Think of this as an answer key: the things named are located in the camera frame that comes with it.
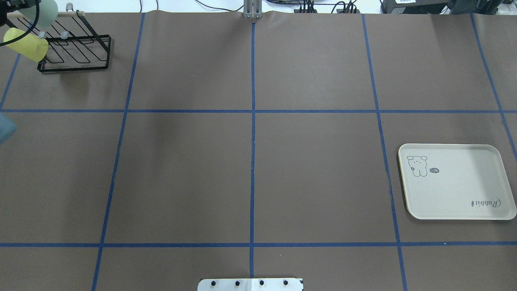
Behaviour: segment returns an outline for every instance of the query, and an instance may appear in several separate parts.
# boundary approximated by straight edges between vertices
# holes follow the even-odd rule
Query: white bracket
[[[262,18],[262,0],[244,0],[244,18]]]
[[[303,279],[203,279],[197,291],[303,291]]]

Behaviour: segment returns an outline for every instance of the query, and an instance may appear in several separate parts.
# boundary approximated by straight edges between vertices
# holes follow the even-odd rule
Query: light blue cloth
[[[0,113],[0,144],[4,143],[16,131],[16,124]]]

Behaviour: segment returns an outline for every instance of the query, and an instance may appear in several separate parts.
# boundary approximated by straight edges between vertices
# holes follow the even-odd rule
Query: black wire rack
[[[25,31],[31,26],[23,17],[7,24]],[[45,30],[36,27],[32,33],[40,37],[44,33],[49,42],[47,55],[38,63],[40,72],[100,70],[110,65],[111,36],[98,35],[81,11],[58,18]]]

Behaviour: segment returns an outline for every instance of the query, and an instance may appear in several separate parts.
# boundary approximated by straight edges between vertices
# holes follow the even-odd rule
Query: vertical blue line
[[[499,100],[499,96],[497,95],[497,91],[495,89],[494,80],[492,79],[492,75],[490,74],[490,70],[488,68],[488,64],[486,63],[486,59],[484,57],[483,48],[481,47],[481,42],[479,41],[478,29],[476,27],[476,21],[474,20],[474,14],[470,13],[470,21],[472,21],[472,28],[474,29],[474,35],[476,35],[476,42],[478,43],[479,54],[481,55],[481,60],[483,61],[483,66],[485,67],[486,75],[488,76],[488,81],[490,82],[490,87],[492,88],[492,93],[494,93],[495,102],[497,103],[497,107],[499,109],[499,114],[501,115],[501,119],[503,120],[503,124],[505,126],[506,135],[510,140],[510,146],[512,147],[513,156],[517,161],[517,150],[515,149],[515,144],[513,143],[512,134],[510,133],[510,128],[508,128],[508,123],[506,122],[505,113],[503,112],[503,107],[501,106],[501,102]]]
[[[377,98],[377,88],[375,86],[375,77],[373,74],[373,65],[372,65],[372,55],[370,53],[370,43],[368,41],[368,30],[366,27],[366,18],[364,17],[364,14],[361,14],[362,16],[362,26],[364,30],[364,42],[366,43],[366,53],[368,56],[368,66],[370,67],[370,79],[372,82],[372,91],[373,91],[373,99],[375,101],[375,111],[377,113],[377,124],[379,126],[379,135],[381,137],[381,146],[383,149],[383,156],[384,156],[384,167],[386,169],[386,175],[388,176],[388,182],[389,182],[389,194],[391,198],[391,215],[393,217],[393,227],[395,228],[395,238],[397,239],[397,249],[399,253],[399,264],[400,264],[400,274],[402,276],[402,286],[404,288],[404,291],[407,291],[407,283],[406,283],[406,272],[404,268],[404,258],[402,256],[402,247],[400,246],[400,235],[399,235],[399,224],[397,222],[397,211],[395,209],[395,199],[393,197],[393,187],[391,184],[391,175],[389,172],[389,165],[388,165],[388,155],[386,153],[386,143],[384,141],[384,131],[383,131],[383,125],[381,120],[381,110],[379,108],[379,101]]]
[[[131,91],[133,89],[134,72],[136,71],[136,62],[138,60],[138,52],[140,50],[140,40],[142,39],[144,20],[145,20],[145,13],[142,14],[142,19],[140,21],[140,30],[138,32],[138,40],[136,42],[136,49],[135,49],[134,59],[133,59],[133,69],[131,70],[131,78],[129,79],[128,94],[126,97],[126,107],[124,110],[124,117],[122,118],[122,126],[120,127],[120,135],[118,136],[117,153],[115,155],[115,164],[113,165],[113,174],[111,176],[110,192],[108,194],[108,202],[106,204],[106,212],[104,214],[104,222],[102,224],[102,233],[100,236],[99,251],[97,253],[97,263],[95,264],[95,273],[94,273],[94,279],[92,282],[92,291],[95,291],[95,289],[97,288],[97,279],[99,278],[99,269],[100,269],[100,262],[101,262],[101,258],[102,258],[102,250],[104,249],[104,240],[106,237],[106,229],[108,227],[108,218],[110,216],[111,200],[113,198],[113,189],[115,187],[115,176],[117,174],[117,169],[118,169],[118,160],[120,158],[120,149],[122,147],[124,129],[126,128],[126,120],[127,120],[127,115],[128,115],[128,109],[129,109],[129,100],[131,99]]]
[[[9,80],[7,81],[7,85],[5,86],[4,94],[2,95],[2,100],[0,101],[0,109],[4,106],[5,98],[7,98],[7,93],[9,92],[9,87],[11,87],[11,82],[14,77],[14,72],[16,72],[16,67],[18,67],[18,62],[20,61],[20,54],[16,56],[16,61],[14,61],[14,65],[12,66],[11,75],[9,76]]]
[[[250,185],[250,278],[254,277],[255,243],[255,23],[251,24],[251,185]]]

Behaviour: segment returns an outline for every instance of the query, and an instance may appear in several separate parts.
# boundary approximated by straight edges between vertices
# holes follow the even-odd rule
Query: rectangular tray
[[[487,144],[407,143],[399,166],[409,213],[421,220],[510,220],[517,214],[499,151]]]

